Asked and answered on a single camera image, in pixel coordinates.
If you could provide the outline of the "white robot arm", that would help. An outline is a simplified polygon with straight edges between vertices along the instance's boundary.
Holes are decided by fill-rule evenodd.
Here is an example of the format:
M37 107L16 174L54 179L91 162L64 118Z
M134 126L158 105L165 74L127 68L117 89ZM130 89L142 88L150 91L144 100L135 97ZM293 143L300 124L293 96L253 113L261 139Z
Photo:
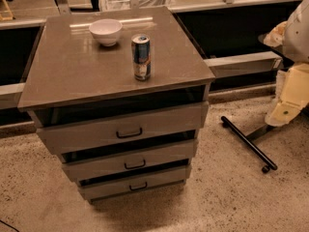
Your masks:
M268 125L282 127L309 104L309 0L267 33L263 44L281 46L283 56L294 62L277 73L275 98L265 118Z

